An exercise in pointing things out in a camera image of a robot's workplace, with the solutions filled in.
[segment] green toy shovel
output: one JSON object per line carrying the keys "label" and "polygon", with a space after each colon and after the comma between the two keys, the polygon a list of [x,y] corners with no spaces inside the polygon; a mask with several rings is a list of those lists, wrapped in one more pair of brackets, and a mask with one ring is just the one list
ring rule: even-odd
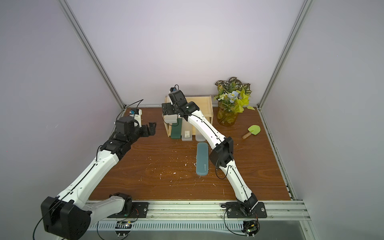
{"label": "green toy shovel", "polygon": [[251,136],[251,134],[256,135],[260,132],[260,127],[258,125],[252,125],[248,128],[248,133],[243,136],[243,139],[246,139],[247,137]]}

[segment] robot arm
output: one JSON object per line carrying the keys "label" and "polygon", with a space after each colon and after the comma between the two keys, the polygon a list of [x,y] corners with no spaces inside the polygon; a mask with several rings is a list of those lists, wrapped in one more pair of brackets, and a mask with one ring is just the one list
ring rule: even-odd
{"label": "robot arm", "polygon": [[[168,114],[178,114],[185,118],[203,134],[212,148],[209,155],[211,162],[216,169],[221,169],[226,174],[243,215],[251,216],[258,201],[236,167],[232,138],[226,138],[219,133],[195,103],[187,103],[180,90],[171,92],[169,96],[172,103],[165,104],[163,109],[168,109]],[[115,213],[130,214],[133,211],[132,197],[122,193],[111,195],[110,198],[91,206],[85,205],[107,172],[131,149],[131,144],[140,137],[154,135],[156,129],[156,123],[150,122],[148,127],[141,125],[131,116],[122,117],[115,124],[116,132],[113,138],[101,146],[100,152],[90,165],[58,196],[47,197],[41,204],[46,232],[68,240],[78,240],[90,225],[99,220]]]}
{"label": "robot arm", "polygon": [[57,197],[47,197],[41,204],[44,229],[68,240],[78,240],[88,227],[112,214],[133,211],[132,197],[122,193],[85,206],[89,196],[107,172],[131,149],[140,137],[155,134],[156,123],[141,126],[131,116],[116,121],[116,132],[106,141],[89,166]]}
{"label": "robot arm", "polygon": [[184,94],[180,90],[169,93],[172,103],[164,103],[163,109],[168,114],[178,114],[205,137],[212,148],[209,155],[216,169],[221,169],[227,176],[235,191],[237,202],[244,216],[250,216],[258,203],[254,193],[245,184],[238,171],[233,157],[233,140],[225,137],[217,131],[204,117],[199,107],[194,102],[187,103]]}

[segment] artificial plant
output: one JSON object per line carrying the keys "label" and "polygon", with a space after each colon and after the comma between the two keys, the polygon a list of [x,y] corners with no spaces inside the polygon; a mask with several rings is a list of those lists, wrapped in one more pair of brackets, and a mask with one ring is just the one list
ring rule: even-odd
{"label": "artificial plant", "polygon": [[218,94],[214,97],[219,101],[220,108],[230,113],[242,113],[244,107],[254,110],[249,106],[251,94],[250,83],[242,84],[236,77],[228,81],[217,81]]}

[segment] blue flower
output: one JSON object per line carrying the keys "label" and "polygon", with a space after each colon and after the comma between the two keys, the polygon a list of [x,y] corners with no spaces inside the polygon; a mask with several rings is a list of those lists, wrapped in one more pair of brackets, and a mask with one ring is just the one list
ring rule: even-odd
{"label": "blue flower", "polygon": [[232,93],[229,93],[229,94],[228,94],[229,101],[230,101],[231,103],[234,103],[234,102],[235,102],[235,99],[236,99],[236,97],[237,97],[238,95],[239,95],[239,93],[236,92],[236,91],[233,91]]}

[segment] teal plastic case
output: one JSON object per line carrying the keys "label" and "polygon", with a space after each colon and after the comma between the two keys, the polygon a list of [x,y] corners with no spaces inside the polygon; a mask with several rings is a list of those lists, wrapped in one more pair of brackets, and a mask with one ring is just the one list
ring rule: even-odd
{"label": "teal plastic case", "polygon": [[197,144],[196,173],[200,176],[208,174],[208,144],[206,142]]}

